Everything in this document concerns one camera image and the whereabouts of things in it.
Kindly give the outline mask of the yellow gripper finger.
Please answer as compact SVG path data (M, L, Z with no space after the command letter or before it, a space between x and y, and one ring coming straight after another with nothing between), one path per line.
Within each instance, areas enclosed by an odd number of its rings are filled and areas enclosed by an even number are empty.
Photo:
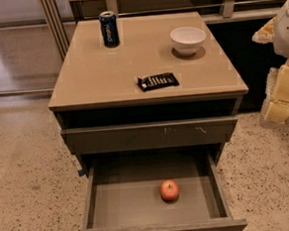
M289 60L280 68L272 67L267 76L263 119L283 123L289 118Z
M266 22L264 26L259 28L258 31L253 34L252 40L260 44L270 44L274 38L273 30L275 22L275 17Z

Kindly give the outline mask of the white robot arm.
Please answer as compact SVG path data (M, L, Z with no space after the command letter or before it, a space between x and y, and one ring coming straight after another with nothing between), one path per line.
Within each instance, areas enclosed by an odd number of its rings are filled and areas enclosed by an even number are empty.
M277 128L289 118L289 0L277 15L252 36L254 42L272 44L277 55L286 58L279 68L272 67L267 75L266 98L262 102L260 124Z

